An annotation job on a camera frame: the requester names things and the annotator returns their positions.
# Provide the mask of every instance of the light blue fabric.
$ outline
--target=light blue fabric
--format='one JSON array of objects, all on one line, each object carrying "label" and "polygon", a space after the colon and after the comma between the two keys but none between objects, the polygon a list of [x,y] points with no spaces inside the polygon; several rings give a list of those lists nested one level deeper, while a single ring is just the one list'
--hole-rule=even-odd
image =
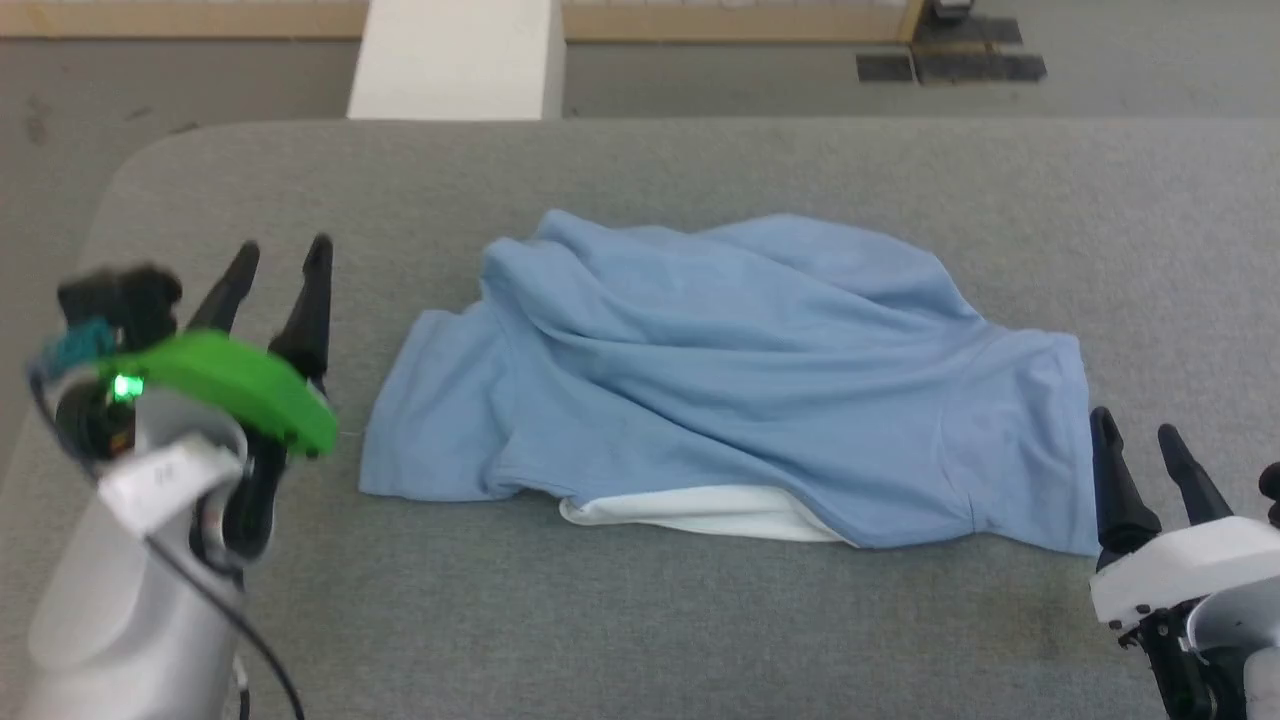
[{"label": "light blue fabric", "polygon": [[986,322],[929,252],[799,217],[681,233],[553,211],[489,246],[481,288],[413,325],[362,491],[765,484],[861,547],[1098,550],[1076,340]]}]

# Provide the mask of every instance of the gray table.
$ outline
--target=gray table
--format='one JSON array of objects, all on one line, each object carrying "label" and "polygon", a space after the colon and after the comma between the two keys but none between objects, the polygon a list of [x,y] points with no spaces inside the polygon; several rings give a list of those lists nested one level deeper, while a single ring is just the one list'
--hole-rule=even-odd
[{"label": "gray table", "polygon": [[[261,342],[312,233],[333,233],[329,386],[351,434],[292,471],[250,578],[314,717],[1129,720],[1160,715],[1156,689],[1096,625],[1087,560],[989,537],[867,552],[580,528],[541,497],[376,500],[356,492],[358,433],[415,315],[474,300],[485,243],[548,208],[680,228],[795,211],[928,247],[996,322],[1079,334],[1166,527],[1184,519],[1162,420],[1261,516],[1257,473],[1280,457],[1277,186],[1275,123],[264,124],[134,158],[83,264],[160,260],[195,296],[256,237],[237,331]],[[28,420],[0,496],[0,716],[83,497]],[[255,678],[257,716],[283,717]]]}]

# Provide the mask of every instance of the gray floor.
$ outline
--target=gray floor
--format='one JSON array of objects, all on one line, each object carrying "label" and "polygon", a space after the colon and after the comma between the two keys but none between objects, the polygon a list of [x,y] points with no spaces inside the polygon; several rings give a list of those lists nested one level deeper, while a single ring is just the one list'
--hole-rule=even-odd
[{"label": "gray floor", "polygon": [[[1275,0],[979,0],[1012,15],[1034,86],[859,85],[851,47],[609,47],[568,54],[564,114],[1280,117]],[[111,173],[200,126],[340,117],[353,42],[0,42],[0,466],[20,361],[56,324]],[[163,263],[163,258],[156,260]]]}]

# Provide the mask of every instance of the white pedestal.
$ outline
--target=white pedestal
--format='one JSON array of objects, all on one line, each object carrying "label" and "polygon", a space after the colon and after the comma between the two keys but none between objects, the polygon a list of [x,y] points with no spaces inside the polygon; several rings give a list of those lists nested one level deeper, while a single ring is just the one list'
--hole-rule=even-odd
[{"label": "white pedestal", "polygon": [[372,0],[347,117],[561,117],[559,0]]}]

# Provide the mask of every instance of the wooden frame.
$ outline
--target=wooden frame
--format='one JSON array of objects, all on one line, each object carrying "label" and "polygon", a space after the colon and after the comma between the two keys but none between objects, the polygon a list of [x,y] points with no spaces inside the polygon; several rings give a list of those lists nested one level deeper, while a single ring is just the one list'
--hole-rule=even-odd
[{"label": "wooden frame", "polygon": [[[905,5],[563,6],[570,42],[909,42]],[[364,3],[0,3],[0,37],[358,38]]]}]

